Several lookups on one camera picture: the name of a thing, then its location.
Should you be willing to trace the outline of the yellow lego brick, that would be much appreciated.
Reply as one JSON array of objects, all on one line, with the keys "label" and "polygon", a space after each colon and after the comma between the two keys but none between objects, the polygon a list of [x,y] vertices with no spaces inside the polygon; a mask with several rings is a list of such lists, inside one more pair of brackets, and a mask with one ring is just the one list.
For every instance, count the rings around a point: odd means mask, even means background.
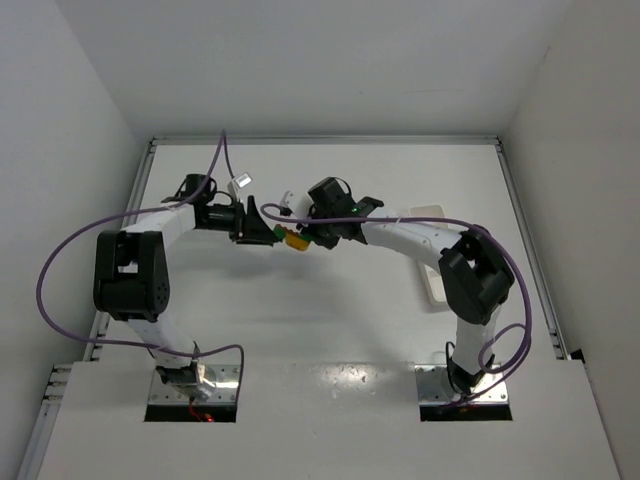
[{"label": "yellow lego brick", "polygon": [[310,241],[305,239],[304,237],[297,235],[295,233],[287,232],[284,236],[284,243],[297,251],[305,252],[309,246]]}]

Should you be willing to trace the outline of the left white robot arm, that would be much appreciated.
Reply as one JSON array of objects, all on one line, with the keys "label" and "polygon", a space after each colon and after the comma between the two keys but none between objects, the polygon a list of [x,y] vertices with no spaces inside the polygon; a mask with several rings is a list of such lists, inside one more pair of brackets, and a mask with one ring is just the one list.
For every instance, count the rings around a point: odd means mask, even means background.
[{"label": "left white robot arm", "polygon": [[217,184],[189,174],[160,209],[119,231],[103,231],[96,244],[93,297],[96,308],[126,323],[155,360],[161,381],[177,390],[210,387],[200,349],[168,313],[170,280],[166,250],[193,230],[226,232],[236,244],[272,246],[278,236],[258,213],[255,199],[214,201]]}]

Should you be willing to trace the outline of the green lego brick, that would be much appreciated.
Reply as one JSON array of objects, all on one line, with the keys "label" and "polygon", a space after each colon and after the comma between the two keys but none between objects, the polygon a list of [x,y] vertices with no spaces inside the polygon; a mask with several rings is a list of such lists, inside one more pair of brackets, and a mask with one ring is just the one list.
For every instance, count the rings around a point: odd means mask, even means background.
[{"label": "green lego brick", "polygon": [[273,228],[273,233],[277,237],[278,242],[282,242],[285,240],[288,230],[282,225],[275,225]]}]

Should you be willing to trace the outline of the brown lego brick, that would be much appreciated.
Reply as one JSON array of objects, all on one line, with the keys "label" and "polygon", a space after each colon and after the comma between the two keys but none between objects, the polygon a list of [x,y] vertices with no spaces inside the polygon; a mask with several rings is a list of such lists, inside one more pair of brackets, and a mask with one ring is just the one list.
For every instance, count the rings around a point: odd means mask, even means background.
[{"label": "brown lego brick", "polygon": [[298,230],[295,229],[291,229],[291,228],[284,228],[284,230],[287,232],[286,235],[290,235],[290,236],[298,236],[298,237],[303,237],[304,234]]}]

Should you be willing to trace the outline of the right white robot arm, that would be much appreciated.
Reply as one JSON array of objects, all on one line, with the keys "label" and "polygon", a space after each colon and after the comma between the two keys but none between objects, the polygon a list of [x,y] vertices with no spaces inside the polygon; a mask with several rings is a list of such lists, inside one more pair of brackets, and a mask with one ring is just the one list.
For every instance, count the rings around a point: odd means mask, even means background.
[{"label": "right white robot arm", "polygon": [[514,275],[506,259],[485,237],[465,230],[457,233],[429,223],[399,221],[399,213],[372,197],[356,201],[335,177],[314,185],[301,199],[287,196],[302,234],[326,248],[339,240],[382,247],[437,271],[447,305],[457,316],[453,354],[447,361],[450,383],[469,396],[493,365],[497,315],[507,300]]}]

